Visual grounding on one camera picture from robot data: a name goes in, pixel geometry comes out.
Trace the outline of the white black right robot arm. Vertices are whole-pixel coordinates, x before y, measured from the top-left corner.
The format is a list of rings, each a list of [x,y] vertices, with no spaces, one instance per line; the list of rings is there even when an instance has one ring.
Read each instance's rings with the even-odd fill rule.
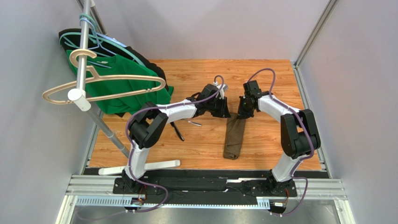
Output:
[[[287,105],[270,91],[262,91],[255,80],[244,83],[243,88],[239,119],[253,117],[257,111],[280,123],[283,153],[266,180],[267,191],[271,195],[279,195],[292,185],[294,172],[300,163],[311,158],[321,145],[314,113],[310,109],[300,110]]]

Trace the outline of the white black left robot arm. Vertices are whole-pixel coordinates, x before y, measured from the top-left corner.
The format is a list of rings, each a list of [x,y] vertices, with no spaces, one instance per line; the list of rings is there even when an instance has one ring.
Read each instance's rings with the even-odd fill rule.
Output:
[[[159,141],[167,124],[195,118],[206,112],[217,118],[229,118],[231,115],[225,97],[227,89],[227,84],[214,82],[206,85],[202,92],[180,102],[168,105],[148,102],[133,114],[126,126],[131,150],[121,175],[125,186],[134,189],[136,180],[148,170],[179,167],[180,160],[146,163],[149,150]]]

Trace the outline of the silver fork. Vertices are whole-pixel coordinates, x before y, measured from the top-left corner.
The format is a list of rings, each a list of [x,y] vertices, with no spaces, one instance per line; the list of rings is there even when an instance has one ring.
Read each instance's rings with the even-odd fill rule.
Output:
[[[202,125],[201,125],[200,123],[193,122],[193,121],[190,121],[190,120],[188,120],[188,119],[182,119],[182,120],[184,120],[184,121],[186,121],[186,122],[188,122],[188,123],[190,123],[190,124],[192,124],[192,125],[202,127]]]

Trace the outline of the brown cloth napkin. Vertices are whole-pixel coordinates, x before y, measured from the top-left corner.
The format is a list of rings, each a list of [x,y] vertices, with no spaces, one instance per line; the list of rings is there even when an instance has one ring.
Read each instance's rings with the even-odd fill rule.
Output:
[[[246,119],[239,119],[238,114],[232,112],[227,119],[223,157],[236,160],[240,156]]]

